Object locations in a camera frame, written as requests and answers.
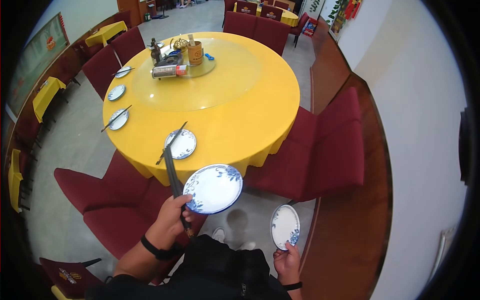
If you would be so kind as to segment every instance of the black chopsticks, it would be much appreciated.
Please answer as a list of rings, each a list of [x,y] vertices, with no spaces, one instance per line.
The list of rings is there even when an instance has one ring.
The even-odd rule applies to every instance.
[[[175,141],[175,139],[177,139],[177,137],[180,135],[183,127],[185,127],[185,125],[187,124],[188,121],[185,121],[185,123],[180,127],[180,129],[177,131],[177,133],[175,134],[175,136],[173,137],[173,139],[170,141],[170,143],[168,143],[168,146],[170,145],[173,145],[173,142]],[[160,158],[158,159],[158,161],[155,163],[156,165],[160,164],[160,162],[162,161],[163,159],[163,155],[165,154],[165,150],[164,152],[162,153],[162,155],[160,155]]]
[[[135,68],[130,68],[130,69],[125,69],[125,70],[123,70],[123,71],[118,71],[118,72],[116,72],[116,73],[113,73],[111,76],[115,76],[115,75],[117,75],[117,74],[120,74],[120,73],[123,73],[123,72],[127,72],[127,71],[130,71],[130,70],[133,70],[133,69],[135,69]]]
[[[131,108],[131,107],[132,107],[132,105],[130,104],[129,107],[127,107],[127,108],[124,109],[121,113],[119,113],[116,117],[114,117],[112,121],[108,122],[108,124],[107,124],[107,125],[102,129],[102,131],[100,131],[100,132],[103,132],[105,129],[107,129],[108,126],[110,126],[113,122],[115,122],[115,120],[118,119],[119,116],[123,115],[123,113],[124,113],[125,111],[127,111],[127,110],[128,110],[129,108]]]
[[[172,189],[173,198],[177,198],[183,194],[183,189],[175,171],[170,145],[171,143],[165,148],[163,154],[165,157],[165,165],[167,166],[168,180],[170,181],[170,188]],[[194,233],[192,230],[192,224],[190,222],[187,222],[187,220],[185,220],[185,217],[183,216],[183,212],[185,211],[185,209],[186,208],[184,204],[181,207],[180,220],[183,224],[183,228],[185,228],[187,236],[189,237],[189,239],[191,239],[192,237],[194,237]]]

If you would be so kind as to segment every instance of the round dining table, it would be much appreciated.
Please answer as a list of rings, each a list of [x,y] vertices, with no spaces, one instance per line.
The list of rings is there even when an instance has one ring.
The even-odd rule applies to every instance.
[[[298,17],[296,14],[294,14],[294,13],[292,13],[292,12],[286,10],[286,9],[283,9],[283,8],[281,8],[281,7],[277,7],[277,8],[283,10],[282,19],[280,19],[280,22],[285,23],[285,24],[287,24],[287,25],[290,25],[291,27],[295,27],[295,26],[298,25],[298,23],[299,23],[299,17]],[[236,2],[235,2],[235,5],[234,5],[234,7],[233,7],[233,11],[234,11],[234,12],[237,11],[237,3],[236,3]],[[260,13],[261,13],[261,12],[262,12],[262,7],[261,7],[260,5],[257,5],[257,13],[256,13],[256,16],[257,16],[257,17],[260,17]]]
[[[187,35],[173,39],[180,37],[188,40]],[[169,185],[165,160],[156,162],[166,137],[184,122],[197,144],[190,156],[174,160],[181,182],[211,164],[234,166],[244,176],[247,166],[261,167],[267,155],[278,151],[300,103],[295,74],[267,46],[222,32],[199,32],[193,37],[201,41],[205,54],[214,57],[210,72],[153,79],[147,48],[125,65],[134,70],[112,80],[108,90],[124,84],[124,94],[109,101],[107,93],[103,105],[104,125],[115,111],[131,105],[126,123],[117,130],[107,129],[108,136],[143,176],[155,176],[165,186]],[[163,41],[162,53],[171,51],[170,41]]]

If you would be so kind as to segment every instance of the wristband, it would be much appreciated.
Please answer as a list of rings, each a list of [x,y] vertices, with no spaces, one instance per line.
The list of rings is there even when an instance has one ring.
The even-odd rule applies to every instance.
[[[178,254],[183,252],[183,247],[177,242],[173,243],[172,247],[169,250],[157,249],[152,243],[150,243],[145,235],[142,235],[140,239],[142,245],[147,249],[151,254],[155,255],[155,258],[161,261],[169,261]]]
[[[294,283],[294,284],[287,284],[285,286],[283,286],[286,290],[293,290],[293,289],[298,289],[298,288],[301,288],[303,286],[303,282],[298,282],[298,283]]]

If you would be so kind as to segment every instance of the shoe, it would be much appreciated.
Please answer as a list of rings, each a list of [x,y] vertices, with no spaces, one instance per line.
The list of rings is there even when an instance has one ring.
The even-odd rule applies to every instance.
[[[255,245],[254,241],[246,241],[240,246],[239,250],[253,250]]]
[[[213,235],[212,235],[212,238],[214,240],[217,240],[219,242],[221,242],[222,244],[224,243],[225,241],[225,230],[221,227],[218,227],[217,229],[215,229],[215,231],[213,232]]]

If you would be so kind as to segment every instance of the golden teapot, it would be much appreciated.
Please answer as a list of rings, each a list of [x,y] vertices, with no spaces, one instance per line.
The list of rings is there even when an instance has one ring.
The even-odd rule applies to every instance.
[[[174,41],[175,39],[172,39],[170,41],[170,48],[172,48],[172,42]],[[182,53],[187,51],[187,45],[188,45],[188,41],[183,39],[183,38],[179,38],[178,40],[175,41],[175,43],[173,43],[173,50],[180,50]]]

